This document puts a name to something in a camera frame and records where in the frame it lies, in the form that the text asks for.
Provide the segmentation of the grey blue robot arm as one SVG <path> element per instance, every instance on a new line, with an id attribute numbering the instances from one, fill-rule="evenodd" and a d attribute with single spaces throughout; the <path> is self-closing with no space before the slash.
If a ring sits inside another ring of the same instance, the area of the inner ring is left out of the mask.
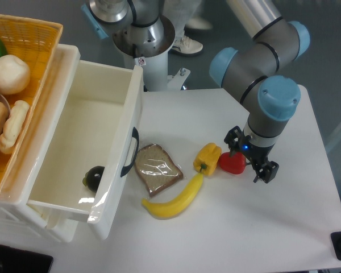
<path id="1" fill-rule="evenodd" d="M 310 35 L 303 24 L 287 22 L 271 1 L 228 4 L 254 45 L 245 52 L 225 48 L 210 64 L 211 78 L 249 112 L 245 127 L 234 127 L 224 141 L 232 154 L 248 159 L 257 180 L 268 183 L 278 171 L 268 154 L 301 98 L 297 84 L 278 71 L 308 49 Z M 143 68 L 147 90 L 171 89 L 167 54 L 175 30 L 158 1 L 86 1 L 82 10 L 102 36 L 113 39 L 128 67 Z"/>

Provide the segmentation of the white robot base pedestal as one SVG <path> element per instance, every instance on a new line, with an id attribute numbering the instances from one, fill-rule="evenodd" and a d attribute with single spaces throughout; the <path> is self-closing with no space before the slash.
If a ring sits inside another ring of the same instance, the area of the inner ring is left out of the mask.
<path id="1" fill-rule="evenodd" d="M 190 70 L 182 67 L 175 75 L 168 73 L 168 52 L 174 44 L 174 27 L 169 19 L 160 16 L 146 27 L 130 25 L 115 32 L 113 42 L 122 54 L 124 66 L 143 69 L 147 91 L 185 90 Z"/>

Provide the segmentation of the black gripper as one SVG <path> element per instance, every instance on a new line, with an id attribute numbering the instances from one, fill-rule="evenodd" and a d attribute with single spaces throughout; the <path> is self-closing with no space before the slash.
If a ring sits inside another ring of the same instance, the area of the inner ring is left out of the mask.
<path id="1" fill-rule="evenodd" d="M 252 135 L 245 135 L 239 126 L 232 128 L 225 136 L 224 142 L 230 149 L 229 157 L 233 157 L 235 153 L 240 152 L 248 160 L 256 173 L 253 180 L 256 183 L 262 180 L 265 183 L 273 180 L 279 169 L 279 164 L 269 161 L 268 155 L 274 145 L 263 147 L 261 144 L 254 144 Z"/>

